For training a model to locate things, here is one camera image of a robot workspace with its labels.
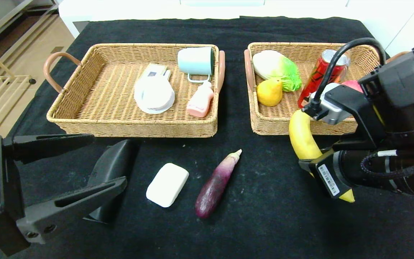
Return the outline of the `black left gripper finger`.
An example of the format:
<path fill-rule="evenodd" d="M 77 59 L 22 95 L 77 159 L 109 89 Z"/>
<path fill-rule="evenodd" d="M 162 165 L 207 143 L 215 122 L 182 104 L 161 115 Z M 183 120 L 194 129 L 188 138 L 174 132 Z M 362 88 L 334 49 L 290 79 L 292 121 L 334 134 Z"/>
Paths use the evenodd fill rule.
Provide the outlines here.
<path fill-rule="evenodd" d="M 28 164 L 80 149 L 94 141 L 91 134 L 28 135 L 7 137 L 2 146 L 10 158 Z"/>
<path fill-rule="evenodd" d="M 16 221 L 30 243 L 46 244 L 71 223 L 109 203 L 124 191 L 124 177 L 83 187 L 25 208 L 25 216 Z"/>

